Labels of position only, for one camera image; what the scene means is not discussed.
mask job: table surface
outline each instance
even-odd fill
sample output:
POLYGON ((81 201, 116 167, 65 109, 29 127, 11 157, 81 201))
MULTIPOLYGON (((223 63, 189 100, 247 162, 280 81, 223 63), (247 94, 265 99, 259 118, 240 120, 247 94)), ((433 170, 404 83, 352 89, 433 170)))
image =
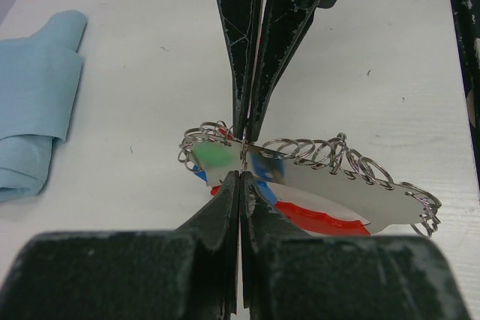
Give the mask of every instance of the table surface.
MULTIPOLYGON (((215 0, 16 1, 0 39, 31 34, 72 8, 89 24, 69 138, 54 151, 49 182, 38 197, 0 204, 0 281, 38 232, 173 229, 208 201, 176 156, 184 130, 231 119, 216 7, 215 0)), ((433 241, 480 319, 479 195, 466 113, 449 0, 339 0, 316 12, 274 92, 261 140, 343 131, 395 180, 438 196, 442 224, 433 241)))

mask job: light blue cloth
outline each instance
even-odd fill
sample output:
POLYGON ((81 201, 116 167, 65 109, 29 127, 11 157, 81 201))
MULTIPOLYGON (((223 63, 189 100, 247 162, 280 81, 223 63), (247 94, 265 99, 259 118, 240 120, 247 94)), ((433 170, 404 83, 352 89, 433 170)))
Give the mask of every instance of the light blue cloth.
POLYGON ((30 37, 0 41, 0 202, 37 195, 52 146, 67 137, 86 17, 53 15, 30 37))

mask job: red handle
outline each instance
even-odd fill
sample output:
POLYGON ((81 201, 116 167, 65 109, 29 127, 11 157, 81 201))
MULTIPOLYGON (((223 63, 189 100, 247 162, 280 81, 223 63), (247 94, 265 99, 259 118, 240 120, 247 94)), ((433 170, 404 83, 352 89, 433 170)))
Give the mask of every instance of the red handle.
POLYGON ((291 202, 278 201, 275 206, 298 227, 324 235, 361 235, 368 236, 370 232, 360 220, 339 220, 325 213, 300 208, 291 202))

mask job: folded cloth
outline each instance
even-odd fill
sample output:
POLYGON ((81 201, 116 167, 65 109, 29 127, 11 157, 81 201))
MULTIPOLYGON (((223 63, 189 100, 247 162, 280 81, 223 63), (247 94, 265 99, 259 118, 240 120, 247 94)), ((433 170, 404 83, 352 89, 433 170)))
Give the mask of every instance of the folded cloth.
POLYGON ((37 195, 52 146, 67 137, 86 17, 53 15, 30 37, 0 41, 0 202, 37 195))

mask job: blue towel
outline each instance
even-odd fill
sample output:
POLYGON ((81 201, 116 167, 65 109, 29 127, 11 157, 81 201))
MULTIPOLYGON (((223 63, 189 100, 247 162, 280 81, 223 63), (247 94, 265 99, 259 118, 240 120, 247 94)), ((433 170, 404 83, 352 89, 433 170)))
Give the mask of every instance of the blue towel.
POLYGON ((0 202, 37 195, 64 142, 83 60, 86 17, 53 15, 30 37, 0 41, 0 202))

